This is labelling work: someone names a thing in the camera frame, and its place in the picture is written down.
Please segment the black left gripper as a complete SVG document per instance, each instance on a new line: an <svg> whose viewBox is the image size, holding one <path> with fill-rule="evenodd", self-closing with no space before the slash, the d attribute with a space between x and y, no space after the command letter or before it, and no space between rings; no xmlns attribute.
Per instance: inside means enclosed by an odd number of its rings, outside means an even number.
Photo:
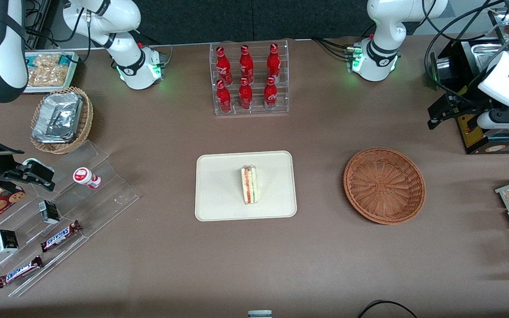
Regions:
<svg viewBox="0 0 509 318"><path fill-rule="evenodd" d="M443 121L459 118L464 115L480 115L481 111L503 109L505 105L490 97L478 88L478 85L465 85L461 96L445 93L428 107L430 119L428 128L435 129Z"/></svg>

